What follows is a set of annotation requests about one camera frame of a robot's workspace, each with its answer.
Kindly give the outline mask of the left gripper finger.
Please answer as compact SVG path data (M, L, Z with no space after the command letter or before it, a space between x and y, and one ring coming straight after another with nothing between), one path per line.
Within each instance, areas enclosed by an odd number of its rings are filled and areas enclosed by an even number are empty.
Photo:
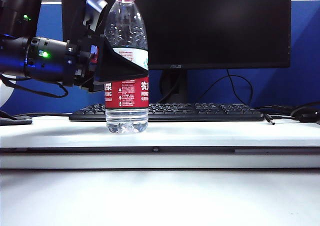
M98 42L101 49L95 70L96 83L109 83L143 78L148 70L116 53L104 35L100 35Z

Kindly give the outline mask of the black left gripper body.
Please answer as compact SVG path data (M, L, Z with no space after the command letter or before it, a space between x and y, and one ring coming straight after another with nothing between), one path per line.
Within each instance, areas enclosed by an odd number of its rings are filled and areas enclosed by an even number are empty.
M89 92L98 92L104 86L95 85L100 37L105 0L63 0L63 40L75 45L76 70L74 85Z

